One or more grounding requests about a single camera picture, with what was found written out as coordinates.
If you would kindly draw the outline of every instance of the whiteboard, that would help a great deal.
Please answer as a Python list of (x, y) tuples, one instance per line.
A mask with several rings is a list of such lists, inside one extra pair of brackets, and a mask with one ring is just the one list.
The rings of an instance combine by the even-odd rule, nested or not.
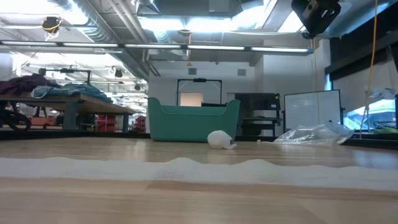
[(285, 128), (340, 122), (339, 90), (285, 95)]

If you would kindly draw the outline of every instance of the blue fabric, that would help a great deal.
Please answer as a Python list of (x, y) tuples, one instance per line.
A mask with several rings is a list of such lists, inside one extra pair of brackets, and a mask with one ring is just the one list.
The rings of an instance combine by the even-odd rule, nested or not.
[(91, 96), (103, 100), (108, 103), (112, 103), (112, 99), (107, 97), (101, 90), (95, 86), (86, 84), (66, 84), (61, 88), (55, 88), (51, 86), (38, 86), (32, 91), (34, 98), (43, 98), (44, 96), (73, 96), (77, 94)]

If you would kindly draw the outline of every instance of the wooden floor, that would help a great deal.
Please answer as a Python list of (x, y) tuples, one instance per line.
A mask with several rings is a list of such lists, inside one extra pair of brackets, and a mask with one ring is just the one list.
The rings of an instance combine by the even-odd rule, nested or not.
[[(207, 144), (148, 139), (70, 138), (0, 141), (0, 157), (201, 163), (251, 159), (282, 166), (361, 166), (398, 170), (398, 151), (357, 147)], [(288, 185), (170, 181), (0, 178), (0, 223), (398, 223), (396, 192)]]

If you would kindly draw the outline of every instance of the teal bin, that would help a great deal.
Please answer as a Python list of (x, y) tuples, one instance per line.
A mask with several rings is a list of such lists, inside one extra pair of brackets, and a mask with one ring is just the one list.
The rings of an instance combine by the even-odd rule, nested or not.
[(207, 142), (217, 130), (233, 139), (238, 124), (239, 100), (226, 107), (162, 106), (157, 98), (148, 98), (150, 137), (155, 141)]

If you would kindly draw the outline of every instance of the purple fabric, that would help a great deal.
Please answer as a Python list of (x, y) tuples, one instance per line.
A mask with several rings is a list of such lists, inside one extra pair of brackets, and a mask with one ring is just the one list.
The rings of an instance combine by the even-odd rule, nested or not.
[(59, 88), (60, 85), (52, 83), (39, 74), (12, 78), (0, 83), (0, 95), (12, 94), (19, 96), (23, 92), (31, 92), (38, 86), (52, 86)]

